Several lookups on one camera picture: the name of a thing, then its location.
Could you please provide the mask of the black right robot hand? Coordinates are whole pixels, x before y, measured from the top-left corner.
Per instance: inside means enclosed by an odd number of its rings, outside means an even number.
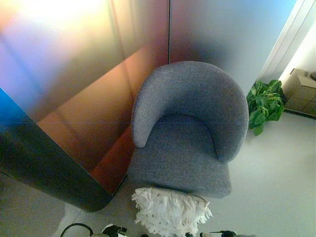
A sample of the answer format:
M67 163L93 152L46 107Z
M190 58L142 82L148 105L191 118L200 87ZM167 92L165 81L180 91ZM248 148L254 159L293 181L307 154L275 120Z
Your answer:
M199 234L200 237L235 237L236 235L236 232L228 230L217 232L205 232Z

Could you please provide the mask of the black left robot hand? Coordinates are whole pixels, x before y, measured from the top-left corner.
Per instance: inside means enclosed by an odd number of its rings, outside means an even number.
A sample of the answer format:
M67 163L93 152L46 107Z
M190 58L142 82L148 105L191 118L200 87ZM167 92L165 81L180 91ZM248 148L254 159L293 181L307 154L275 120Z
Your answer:
M101 233L109 237L127 237L126 232L127 228L125 227L108 224Z

